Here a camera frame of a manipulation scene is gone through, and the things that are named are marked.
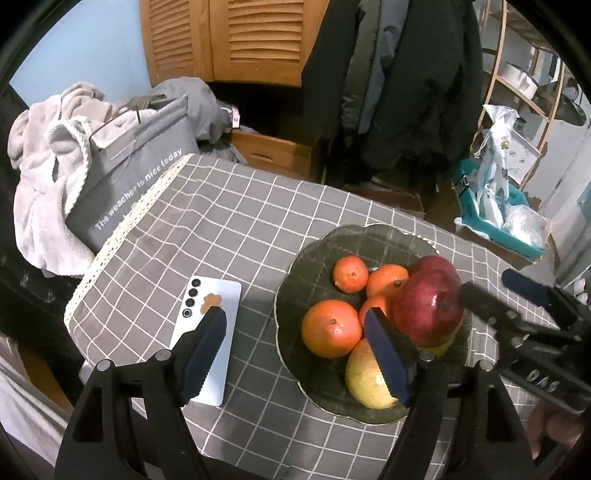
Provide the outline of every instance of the teal storage bin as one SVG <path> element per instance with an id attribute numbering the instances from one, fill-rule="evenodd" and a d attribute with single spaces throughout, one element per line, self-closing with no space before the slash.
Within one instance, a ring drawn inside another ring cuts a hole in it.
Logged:
<path id="1" fill-rule="evenodd" d="M 482 232 L 488 235 L 492 242 L 514 251 L 527 260 L 534 262 L 542 256 L 544 250 L 516 239 L 509 232 L 497 228 L 486 222 L 478 216 L 476 209 L 476 196 L 468 185 L 468 175 L 470 175 L 478 166 L 471 160 L 462 160 L 452 173 L 453 187 L 456 191 L 457 198 L 462 209 L 462 223 L 469 226 L 477 232 Z M 509 185 L 509 203 L 511 205 L 527 205 L 527 199 L 523 192 L 516 189 L 513 185 Z"/>

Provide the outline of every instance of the white smartphone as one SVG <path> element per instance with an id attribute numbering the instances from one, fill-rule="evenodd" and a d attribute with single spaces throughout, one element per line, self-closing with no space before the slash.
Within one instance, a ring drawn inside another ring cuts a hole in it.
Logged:
<path id="1" fill-rule="evenodd" d="M 211 306 L 221 307 L 226 312 L 227 321 L 226 336 L 222 346 L 212 363 L 201 393 L 192 398 L 193 401 L 215 407 L 219 407 L 223 402 L 230 347 L 232 346 L 241 292 L 242 285 L 237 281 L 200 276 L 191 277 L 187 288 L 185 288 L 183 303 L 178 311 L 173 337 L 170 340 L 170 348 L 174 347 L 182 334 L 195 330 Z"/>

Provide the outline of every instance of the checkered tablecloth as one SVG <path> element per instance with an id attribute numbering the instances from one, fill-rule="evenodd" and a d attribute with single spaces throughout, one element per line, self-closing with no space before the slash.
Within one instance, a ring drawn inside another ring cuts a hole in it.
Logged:
<path id="1" fill-rule="evenodd" d="M 189 277 L 242 283 L 222 407 L 191 402 L 184 415 L 200 451 L 267 478 L 375 480 L 402 421 L 364 426 L 317 408 L 281 365 L 273 299 L 302 247 L 338 225 L 387 223 L 434 242 L 463 281 L 483 285 L 547 325 L 542 309 L 503 288 L 509 265 L 489 251 L 407 213 L 330 187 L 275 176 L 209 157 L 186 157 L 178 174 L 99 274 L 81 283 L 66 318 L 76 344 L 96 364 L 148 359 L 167 348 Z M 475 318 L 469 364 L 495 360 L 491 332 Z M 535 398 L 508 385 L 522 418 Z M 141 402 L 134 401 L 142 409 Z M 427 478 L 436 478 L 449 447 L 457 404 L 446 408 Z"/>

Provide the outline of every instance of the louvered door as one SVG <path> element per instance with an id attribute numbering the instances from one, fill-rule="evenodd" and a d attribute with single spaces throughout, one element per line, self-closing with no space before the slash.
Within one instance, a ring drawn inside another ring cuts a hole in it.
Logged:
<path id="1" fill-rule="evenodd" d="M 207 0 L 140 0 L 139 8 L 153 86 L 182 76 L 214 80 Z"/>
<path id="2" fill-rule="evenodd" d="M 227 82 L 301 85 L 328 0 L 210 0 L 213 71 Z"/>

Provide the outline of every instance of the gray tablecloth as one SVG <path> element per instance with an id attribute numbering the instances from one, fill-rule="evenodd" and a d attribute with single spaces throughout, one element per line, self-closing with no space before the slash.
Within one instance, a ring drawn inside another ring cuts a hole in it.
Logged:
<path id="1" fill-rule="evenodd" d="M 485 286 L 527 320 L 548 324 L 542 309 L 503 288 L 500 274 L 509 265 L 475 244 L 340 190 L 194 156 L 74 306 L 70 333 L 93 365 L 106 357 L 118 365 L 143 361 L 168 347 L 191 275 L 240 281 L 223 406 L 191 402 L 184 409 L 197 447 L 268 478 L 375 480 L 402 421 L 364 426 L 307 400 L 277 355 L 272 311 L 275 291 L 303 246 L 337 225 L 376 222 L 433 241 L 463 281 Z M 496 358 L 496 342 L 479 319 L 469 346 L 471 365 Z M 535 398 L 508 389 L 526 418 Z M 447 409 L 428 479 L 442 470 L 455 407 Z"/>

